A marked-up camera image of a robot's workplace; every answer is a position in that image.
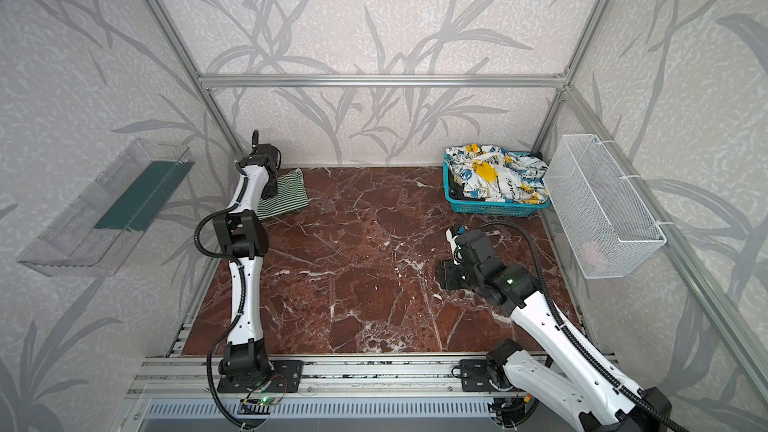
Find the green white striped shirt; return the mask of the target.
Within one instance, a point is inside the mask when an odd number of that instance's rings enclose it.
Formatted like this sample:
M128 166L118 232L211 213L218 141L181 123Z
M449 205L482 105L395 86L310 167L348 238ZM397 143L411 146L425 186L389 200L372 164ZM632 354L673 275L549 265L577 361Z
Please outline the green white striped shirt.
M278 193L270 199L262 199L257 217L266 220L299 211L309 205L309 198L301 169L295 169L277 178Z

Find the white yellow blue printed garment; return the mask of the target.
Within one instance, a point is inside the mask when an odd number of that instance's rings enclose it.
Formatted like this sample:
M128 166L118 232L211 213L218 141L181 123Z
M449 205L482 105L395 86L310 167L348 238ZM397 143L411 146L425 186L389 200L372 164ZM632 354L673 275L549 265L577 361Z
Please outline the white yellow blue printed garment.
M452 198L523 205L549 201L543 183L548 165L538 157L472 143L448 147L444 165Z

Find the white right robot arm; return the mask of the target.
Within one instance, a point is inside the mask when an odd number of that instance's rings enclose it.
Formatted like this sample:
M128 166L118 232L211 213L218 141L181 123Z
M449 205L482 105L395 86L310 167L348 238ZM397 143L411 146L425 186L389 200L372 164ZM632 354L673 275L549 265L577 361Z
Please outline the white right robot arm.
M536 365L509 339L486 355L495 386L526 391L576 431L668 431L671 403L656 388L639 384L608 361L550 307L539 281L524 267L503 266L482 277L467 263L442 261L436 272L446 290L471 290L509 314L561 369Z

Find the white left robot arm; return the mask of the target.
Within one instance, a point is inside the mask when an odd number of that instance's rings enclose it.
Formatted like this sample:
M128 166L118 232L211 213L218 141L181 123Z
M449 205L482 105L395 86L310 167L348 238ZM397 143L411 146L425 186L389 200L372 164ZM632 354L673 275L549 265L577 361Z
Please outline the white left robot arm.
M269 238L256 211L276 184L276 172L265 156L243 159L237 168L238 189L225 212L213 219L232 278L232 325L219 373L230 387L257 388L273 376L273 367L260 319L260 275Z

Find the teal plastic laundry basket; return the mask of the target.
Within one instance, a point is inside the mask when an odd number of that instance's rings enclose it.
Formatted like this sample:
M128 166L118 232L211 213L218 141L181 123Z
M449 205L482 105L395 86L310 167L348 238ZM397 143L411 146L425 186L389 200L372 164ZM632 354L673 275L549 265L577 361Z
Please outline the teal plastic laundry basket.
M550 196L549 201L545 205L523 205L523 204L508 204L508 203L495 203L495 202L483 202L483 201L465 201L455 199L449 196L448 191L448 175L447 168L444 165L443 155L443 184L445 190L445 198L450 204L451 209L454 212L466 213L466 214L480 214L480 215L497 215L508 217L528 217L535 212L538 212L551 204Z

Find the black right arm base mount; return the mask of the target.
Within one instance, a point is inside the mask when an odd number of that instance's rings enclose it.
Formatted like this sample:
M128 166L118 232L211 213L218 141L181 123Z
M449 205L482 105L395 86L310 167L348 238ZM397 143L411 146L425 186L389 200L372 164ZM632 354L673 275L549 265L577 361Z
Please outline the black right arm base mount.
M517 342L506 339L481 358L460 359L451 369L453 378L461 382L465 393L498 393L502 396L516 396L522 390L513 386L503 371L503 364L513 354L525 352Z

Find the clear plastic wall tray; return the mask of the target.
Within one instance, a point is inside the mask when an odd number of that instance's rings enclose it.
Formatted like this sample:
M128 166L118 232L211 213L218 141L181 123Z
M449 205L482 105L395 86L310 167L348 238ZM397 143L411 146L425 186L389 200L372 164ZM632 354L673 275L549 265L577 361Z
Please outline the clear plastic wall tray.
M134 140L17 262L47 277L111 277L195 161L187 145Z

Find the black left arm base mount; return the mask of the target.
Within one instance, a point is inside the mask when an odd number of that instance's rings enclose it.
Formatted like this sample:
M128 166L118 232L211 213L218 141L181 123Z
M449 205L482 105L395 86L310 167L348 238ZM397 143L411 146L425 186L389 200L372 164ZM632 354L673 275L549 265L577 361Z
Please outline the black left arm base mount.
M301 360L276 360L271 362L271 373L258 370L238 372L234 375L220 374L218 393L297 393L302 377L304 362Z

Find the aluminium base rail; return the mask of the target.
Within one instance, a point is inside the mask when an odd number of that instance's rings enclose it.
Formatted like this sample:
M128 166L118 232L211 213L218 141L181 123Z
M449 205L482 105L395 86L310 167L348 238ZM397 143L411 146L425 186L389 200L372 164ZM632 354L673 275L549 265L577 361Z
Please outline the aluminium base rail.
M503 407L530 408L534 398L465 393L451 369L460 359L481 354L283 355L276 360L304 362L297 393L211 393L202 357L145 360L126 394L128 418L279 419L495 418ZM532 354L547 366L543 353ZM555 372L556 365L547 366Z

